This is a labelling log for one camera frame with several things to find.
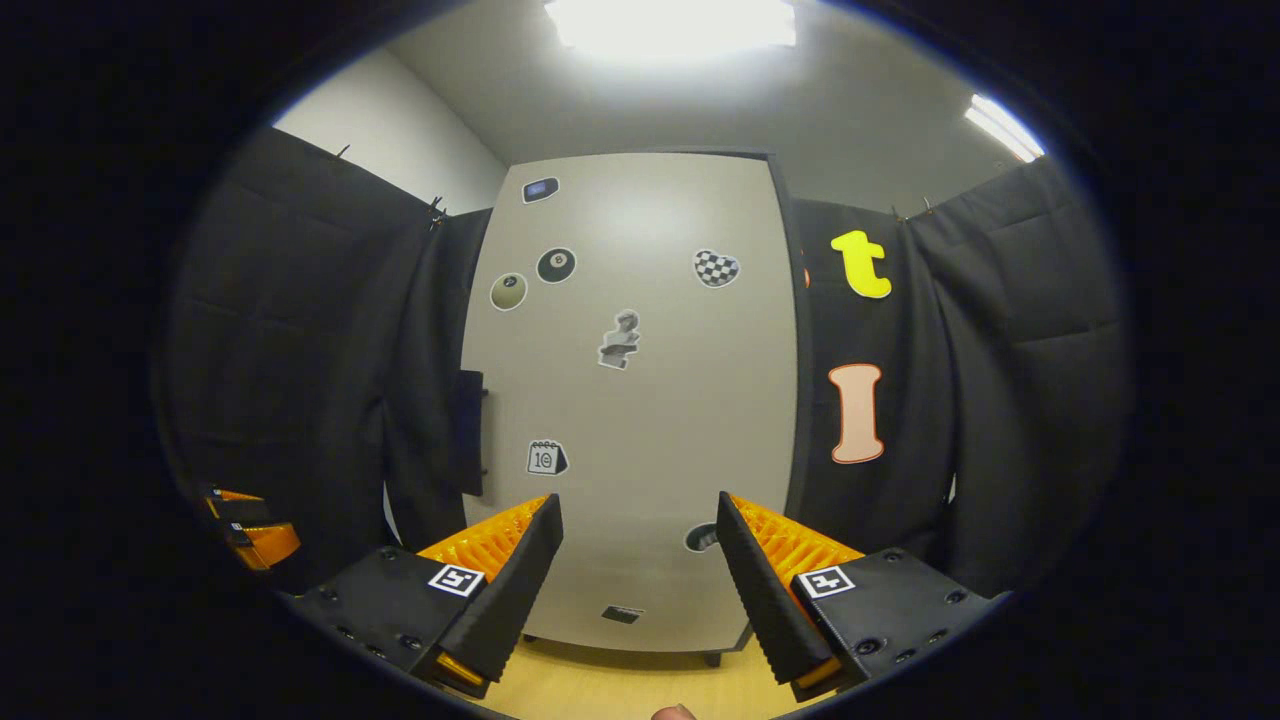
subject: statue bust sticker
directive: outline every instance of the statue bust sticker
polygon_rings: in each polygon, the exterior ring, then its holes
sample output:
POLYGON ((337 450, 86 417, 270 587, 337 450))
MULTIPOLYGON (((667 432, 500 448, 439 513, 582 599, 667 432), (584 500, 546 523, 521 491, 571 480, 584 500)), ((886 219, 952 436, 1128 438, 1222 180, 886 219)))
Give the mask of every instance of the statue bust sticker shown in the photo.
POLYGON ((623 310, 614 316, 617 329, 604 333, 604 345, 599 347, 599 364, 614 370, 627 369, 627 355, 636 352, 640 342, 640 315, 635 310, 623 310))

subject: wooden floor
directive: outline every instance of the wooden floor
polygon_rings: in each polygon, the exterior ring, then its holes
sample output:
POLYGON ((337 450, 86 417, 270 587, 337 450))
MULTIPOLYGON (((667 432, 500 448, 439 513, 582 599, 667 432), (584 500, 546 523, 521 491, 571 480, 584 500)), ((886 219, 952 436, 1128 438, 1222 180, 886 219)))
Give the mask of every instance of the wooden floor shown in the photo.
POLYGON ((708 667, 698 655, 623 652, 536 639, 517 643, 502 682, 489 685, 477 705, 524 720, 649 720, 659 707, 676 703, 684 703, 698 720, 756 720, 828 697, 831 693, 796 702, 790 685, 773 680, 755 635, 742 652, 726 652, 719 667, 708 667))

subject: calendar sticker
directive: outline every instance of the calendar sticker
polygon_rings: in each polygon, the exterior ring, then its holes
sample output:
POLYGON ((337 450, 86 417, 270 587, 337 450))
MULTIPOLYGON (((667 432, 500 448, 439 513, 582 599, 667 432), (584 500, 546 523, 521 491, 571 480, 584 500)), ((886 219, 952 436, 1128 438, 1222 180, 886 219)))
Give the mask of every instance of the calendar sticker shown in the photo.
POLYGON ((553 439, 529 443, 529 471, 534 475, 559 475, 568 470, 564 447, 553 439))

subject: checkered heart sticker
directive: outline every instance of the checkered heart sticker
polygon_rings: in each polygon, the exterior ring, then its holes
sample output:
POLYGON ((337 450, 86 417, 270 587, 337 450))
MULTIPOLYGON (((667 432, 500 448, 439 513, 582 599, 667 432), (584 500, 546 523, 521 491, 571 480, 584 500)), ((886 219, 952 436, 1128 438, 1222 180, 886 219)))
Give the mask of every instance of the checkered heart sticker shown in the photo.
POLYGON ((694 274, 707 287, 724 287, 737 278, 739 272, 741 265, 737 258, 705 249, 694 254, 694 274))

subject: white wall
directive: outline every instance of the white wall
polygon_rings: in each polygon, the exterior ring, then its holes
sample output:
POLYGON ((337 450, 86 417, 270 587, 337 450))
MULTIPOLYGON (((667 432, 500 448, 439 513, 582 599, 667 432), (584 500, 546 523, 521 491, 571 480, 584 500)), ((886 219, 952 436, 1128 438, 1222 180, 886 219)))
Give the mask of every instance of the white wall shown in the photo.
POLYGON ((312 90, 275 127, 338 152, 449 214, 493 208, 507 174, 492 150, 422 81, 376 50, 312 90))

